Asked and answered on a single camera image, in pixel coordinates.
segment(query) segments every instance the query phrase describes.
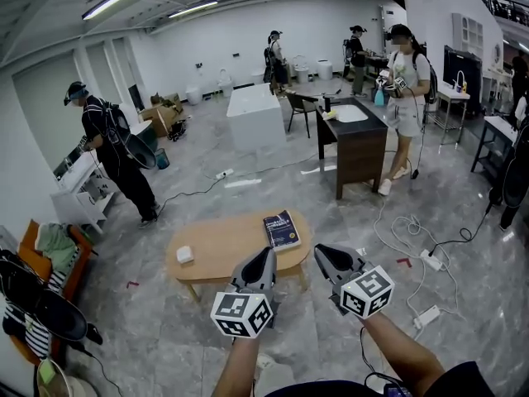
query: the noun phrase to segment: railing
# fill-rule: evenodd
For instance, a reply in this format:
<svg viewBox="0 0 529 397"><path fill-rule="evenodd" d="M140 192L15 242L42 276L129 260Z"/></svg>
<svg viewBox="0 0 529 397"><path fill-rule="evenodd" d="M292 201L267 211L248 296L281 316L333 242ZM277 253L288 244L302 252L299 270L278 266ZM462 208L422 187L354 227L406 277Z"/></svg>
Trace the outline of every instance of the railing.
<svg viewBox="0 0 529 397"><path fill-rule="evenodd" d="M529 26L529 6L513 0L482 0L496 17Z"/></svg>

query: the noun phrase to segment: person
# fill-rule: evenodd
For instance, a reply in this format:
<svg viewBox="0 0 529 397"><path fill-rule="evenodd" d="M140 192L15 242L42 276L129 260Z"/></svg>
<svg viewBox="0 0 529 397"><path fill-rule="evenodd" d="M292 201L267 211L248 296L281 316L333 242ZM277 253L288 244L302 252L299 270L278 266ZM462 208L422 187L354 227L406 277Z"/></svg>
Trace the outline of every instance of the person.
<svg viewBox="0 0 529 397"><path fill-rule="evenodd" d="M275 63L274 63L274 75L275 81L278 83L279 92L284 91L284 86L288 84L288 75L285 68L286 60L281 53L281 45L279 44L279 38L283 32L273 30L270 32L268 37L269 48L274 53Z"/></svg>
<svg viewBox="0 0 529 397"><path fill-rule="evenodd" d="M422 114L430 91L430 62L407 26L397 24L391 29L392 43L399 46L389 56L388 85L402 79L406 86L396 87L388 103L388 125L397 130L398 148L391 169L380 183L379 193L389 195L394 179L408 175L407 155L412 138L421 134Z"/></svg>
<svg viewBox="0 0 529 397"><path fill-rule="evenodd" d="M66 93L64 105L68 103L83 108L81 122L88 140L86 147L95 149L109 178L136 205L141 215L140 228L147 227L157 219L159 205L147 179L134 160L128 157L124 145L120 141L110 141L112 126L108 124L105 102L91 95L85 84L76 81Z"/></svg>
<svg viewBox="0 0 529 397"><path fill-rule="evenodd" d="M511 125L516 125L516 118L514 113L516 111L518 102L523 94L527 91L527 62L523 59L523 51L518 51L518 56L512 58L512 70L514 75L512 77L512 111L508 117Z"/></svg>
<svg viewBox="0 0 529 397"><path fill-rule="evenodd" d="M398 386L405 387L413 397L479 396L492 397L493 393L479 372L474 361L462 363L445 371L436 356L395 326L391 320L378 312L366 320L359 319L373 338L389 364L400 377ZM248 397L251 395L256 363L262 371L255 385L255 397L294 397L298 395L329 395L376 397L366 385L348 380L319 380L306 384L291 383L284 386L288 367L275 364L265 355L259 354L259 338L237 338L231 347L213 397ZM270 381L268 371L279 377L280 387ZM261 381L268 384L261 387ZM392 395L402 395L398 388Z"/></svg>
<svg viewBox="0 0 529 397"><path fill-rule="evenodd" d="M365 56L369 56L368 51L364 51L364 47L360 41L360 38L367 32L362 26L355 25L351 28L353 36L349 40L347 48L351 52L350 62L355 67L355 82L353 82L353 89L351 94L355 97L367 97L367 94L363 93L364 89L364 74L365 74Z"/></svg>

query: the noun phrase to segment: wooden coffee table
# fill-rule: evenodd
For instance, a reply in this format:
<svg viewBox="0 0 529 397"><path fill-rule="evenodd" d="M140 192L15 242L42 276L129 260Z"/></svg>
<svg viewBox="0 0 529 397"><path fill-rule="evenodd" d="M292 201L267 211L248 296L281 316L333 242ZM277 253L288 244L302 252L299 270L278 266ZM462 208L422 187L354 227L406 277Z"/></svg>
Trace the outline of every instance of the wooden coffee table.
<svg viewBox="0 0 529 397"><path fill-rule="evenodd" d="M199 302L200 298L193 285L229 282L239 263L269 245L263 219L283 210L265 210L185 226L173 235L167 247L169 275L186 285L193 299ZM288 211L298 230L301 245L277 253L277 276L298 275L304 291L307 289L307 281L301 262L307 258L311 249L312 235L303 215L297 210ZM194 260L180 265L176 259L176 251L182 246L191 247Z"/></svg>

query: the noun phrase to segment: red tape marker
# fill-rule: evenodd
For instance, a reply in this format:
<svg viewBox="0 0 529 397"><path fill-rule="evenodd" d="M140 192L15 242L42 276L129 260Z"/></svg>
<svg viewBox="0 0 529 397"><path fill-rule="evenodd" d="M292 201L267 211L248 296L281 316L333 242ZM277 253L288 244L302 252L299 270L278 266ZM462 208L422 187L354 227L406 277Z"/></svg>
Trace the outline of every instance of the red tape marker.
<svg viewBox="0 0 529 397"><path fill-rule="evenodd" d="M406 263L408 268L412 267L412 262L407 257L405 259L397 259L397 263Z"/></svg>

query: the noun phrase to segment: white shelf unit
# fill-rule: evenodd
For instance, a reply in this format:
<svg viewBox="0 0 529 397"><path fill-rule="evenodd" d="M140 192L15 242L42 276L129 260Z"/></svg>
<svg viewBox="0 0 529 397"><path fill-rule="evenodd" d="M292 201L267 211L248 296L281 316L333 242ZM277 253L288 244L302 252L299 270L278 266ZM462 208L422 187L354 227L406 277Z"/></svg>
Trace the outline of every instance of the white shelf unit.
<svg viewBox="0 0 529 397"><path fill-rule="evenodd" d="M483 60L483 25L460 13L452 13L454 49L468 51Z"/></svg>

